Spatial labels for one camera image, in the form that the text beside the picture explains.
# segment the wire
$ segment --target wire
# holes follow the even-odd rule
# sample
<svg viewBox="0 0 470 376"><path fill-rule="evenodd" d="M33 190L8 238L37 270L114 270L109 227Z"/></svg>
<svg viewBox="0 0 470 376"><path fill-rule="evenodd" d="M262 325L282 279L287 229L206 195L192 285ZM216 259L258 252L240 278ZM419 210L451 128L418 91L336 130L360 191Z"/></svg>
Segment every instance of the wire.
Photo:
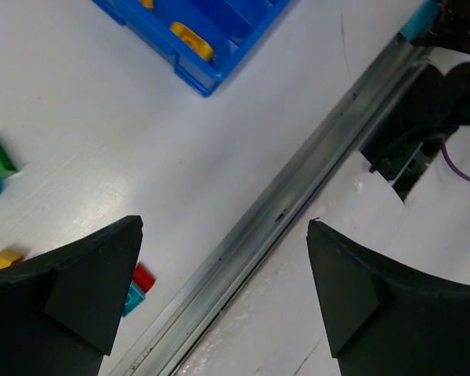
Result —
<svg viewBox="0 0 470 376"><path fill-rule="evenodd" d="M440 148L442 149L442 155L444 156L444 160L446 161L449 168L453 170L456 175L466 180L467 182L470 182L470 176L460 170L449 157L449 153L447 153L446 140L444 138L442 138L442 141L440 142Z"/></svg>

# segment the metal track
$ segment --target metal track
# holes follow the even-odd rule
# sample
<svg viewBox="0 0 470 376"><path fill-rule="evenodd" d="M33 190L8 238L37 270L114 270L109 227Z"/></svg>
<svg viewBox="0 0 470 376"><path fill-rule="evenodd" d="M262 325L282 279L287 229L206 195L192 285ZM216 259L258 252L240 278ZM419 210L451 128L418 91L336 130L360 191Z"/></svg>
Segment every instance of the metal track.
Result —
<svg viewBox="0 0 470 376"><path fill-rule="evenodd" d="M177 369L328 177L394 107L427 55L401 36L389 44L110 376L169 376Z"/></svg>

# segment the table surface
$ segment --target table surface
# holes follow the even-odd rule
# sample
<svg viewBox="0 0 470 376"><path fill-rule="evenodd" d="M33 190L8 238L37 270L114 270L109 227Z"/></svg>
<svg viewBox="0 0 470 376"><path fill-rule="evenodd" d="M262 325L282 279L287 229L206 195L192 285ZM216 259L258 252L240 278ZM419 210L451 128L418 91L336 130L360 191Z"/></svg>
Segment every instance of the table surface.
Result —
<svg viewBox="0 0 470 376"><path fill-rule="evenodd" d="M447 72L470 56L436 50ZM470 127L448 141L470 175ZM425 273L470 285L470 183L439 154L405 203L359 152L352 154L283 239L178 376L340 376L331 357L306 247L320 217L359 244Z"/></svg>
<svg viewBox="0 0 470 376"><path fill-rule="evenodd" d="M0 249L28 257L144 221L157 277L107 374L399 30L419 0L298 0L209 99L89 0L0 1L0 139L20 173Z"/></svg>

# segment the scratch mark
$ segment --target scratch mark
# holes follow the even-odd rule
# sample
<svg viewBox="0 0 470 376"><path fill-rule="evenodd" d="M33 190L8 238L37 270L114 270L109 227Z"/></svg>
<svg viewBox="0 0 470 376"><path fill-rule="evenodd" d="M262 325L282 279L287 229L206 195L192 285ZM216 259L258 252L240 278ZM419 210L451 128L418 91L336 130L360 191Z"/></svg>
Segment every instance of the scratch mark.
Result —
<svg viewBox="0 0 470 376"><path fill-rule="evenodd" d="M312 351L309 352L309 354L306 356L306 358L301 362L298 369L292 374L292 376L298 376L299 372L301 371L301 369L303 368L305 363L308 361L308 359L310 359L311 355L313 354L313 352L315 352L316 348L319 347L319 344L324 339L324 335L325 335L325 333L320 336L319 340L315 344L315 347L312 349Z"/></svg>
<svg viewBox="0 0 470 376"><path fill-rule="evenodd" d="M348 65L348 57L346 56L346 44L345 44L345 22L343 20L343 13L342 13L342 18L340 21L340 26L342 29L342 43L343 43L343 55L345 56L345 64L346 64L346 70L348 71L348 79L352 79L352 75L350 74L350 66Z"/></svg>

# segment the blue plastic bin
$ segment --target blue plastic bin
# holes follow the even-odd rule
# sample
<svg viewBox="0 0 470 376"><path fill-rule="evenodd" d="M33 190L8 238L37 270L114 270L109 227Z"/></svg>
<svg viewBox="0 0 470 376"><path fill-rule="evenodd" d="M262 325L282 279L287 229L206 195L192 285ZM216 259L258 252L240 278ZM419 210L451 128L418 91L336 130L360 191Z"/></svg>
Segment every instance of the blue plastic bin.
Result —
<svg viewBox="0 0 470 376"><path fill-rule="evenodd" d="M202 96L210 96L290 0L154 0L153 10L139 0L93 1L157 50ZM169 30L174 21L214 49L211 61Z"/></svg>

